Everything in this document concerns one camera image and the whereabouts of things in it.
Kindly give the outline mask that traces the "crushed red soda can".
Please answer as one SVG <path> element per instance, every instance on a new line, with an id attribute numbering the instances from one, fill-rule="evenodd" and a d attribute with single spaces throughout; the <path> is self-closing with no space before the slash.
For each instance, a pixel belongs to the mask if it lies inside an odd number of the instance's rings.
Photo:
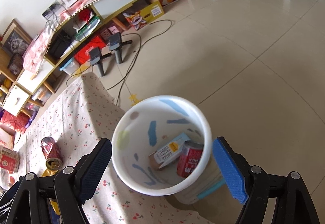
<path id="1" fill-rule="evenodd" d="M 52 137 L 41 140 L 42 153 L 45 157 L 46 167 L 51 171 L 58 171 L 63 166 L 60 149 Z"/>

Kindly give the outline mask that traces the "white trash bin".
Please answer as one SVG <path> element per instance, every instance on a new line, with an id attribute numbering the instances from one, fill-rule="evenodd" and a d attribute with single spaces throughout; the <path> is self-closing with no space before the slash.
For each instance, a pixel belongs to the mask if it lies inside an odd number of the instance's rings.
<path id="1" fill-rule="evenodd" d="M 177 174 L 177 158 L 161 170 L 150 166 L 149 155 L 181 133 L 203 144 L 196 169 L 187 177 Z M 172 95 L 145 99 L 120 119 L 112 136 L 112 163 L 129 188 L 150 196 L 175 195 L 193 204 L 225 184 L 212 157 L 211 129 L 201 110 L 190 101 Z"/>

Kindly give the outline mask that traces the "red can in bin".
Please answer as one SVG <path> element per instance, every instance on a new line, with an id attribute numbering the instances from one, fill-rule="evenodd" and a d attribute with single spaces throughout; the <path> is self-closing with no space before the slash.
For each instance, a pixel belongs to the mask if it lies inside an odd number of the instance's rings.
<path id="1" fill-rule="evenodd" d="M 187 178 L 197 167 L 202 156 L 204 145 L 187 140 L 184 142 L 179 162 L 177 164 L 177 174 L 182 178 Z"/>

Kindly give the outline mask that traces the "seed jar red label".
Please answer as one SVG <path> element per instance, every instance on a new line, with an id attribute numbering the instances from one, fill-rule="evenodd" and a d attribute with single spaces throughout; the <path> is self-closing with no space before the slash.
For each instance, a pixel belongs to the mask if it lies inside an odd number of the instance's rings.
<path id="1" fill-rule="evenodd" d="M 1 145 L 0 157 L 1 168 L 9 172 L 18 172 L 20 164 L 20 157 L 18 152 L 10 150 Z"/>

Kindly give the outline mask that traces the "small carton in bin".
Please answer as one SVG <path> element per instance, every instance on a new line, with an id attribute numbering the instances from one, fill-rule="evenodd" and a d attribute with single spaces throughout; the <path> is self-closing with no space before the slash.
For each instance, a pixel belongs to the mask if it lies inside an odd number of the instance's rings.
<path id="1" fill-rule="evenodd" d="M 170 140 L 164 146 L 149 155 L 150 166 L 154 170 L 161 170 L 170 163 L 173 163 L 181 154 L 184 143 L 190 140 L 189 136 L 181 133 Z"/>

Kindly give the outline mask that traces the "grey handheld device left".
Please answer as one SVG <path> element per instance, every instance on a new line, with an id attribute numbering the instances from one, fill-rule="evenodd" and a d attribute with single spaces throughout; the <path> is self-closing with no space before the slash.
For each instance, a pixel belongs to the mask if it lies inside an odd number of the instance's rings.
<path id="1" fill-rule="evenodd" d="M 93 48 L 89 51 L 90 64 L 98 68 L 100 77 L 105 76 L 102 61 L 110 56 L 112 56 L 112 53 L 102 55 L 101 49 L 99 47 Z"/>

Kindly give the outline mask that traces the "lion dance cardboard box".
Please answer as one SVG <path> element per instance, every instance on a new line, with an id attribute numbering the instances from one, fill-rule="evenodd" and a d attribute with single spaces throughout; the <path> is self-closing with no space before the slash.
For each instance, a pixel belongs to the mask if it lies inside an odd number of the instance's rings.
<path id="1" fill-rule="evenodd" d="M 125 10 L 123 16 L 128 23 L 136 30 L 140 30 L 146 25 L 152 23 L 157 18 L 164 15 L 160 2 L 154 1 L 147 3 L 145 0 L 139 0 L 132 4 L 130 8 Z"/>

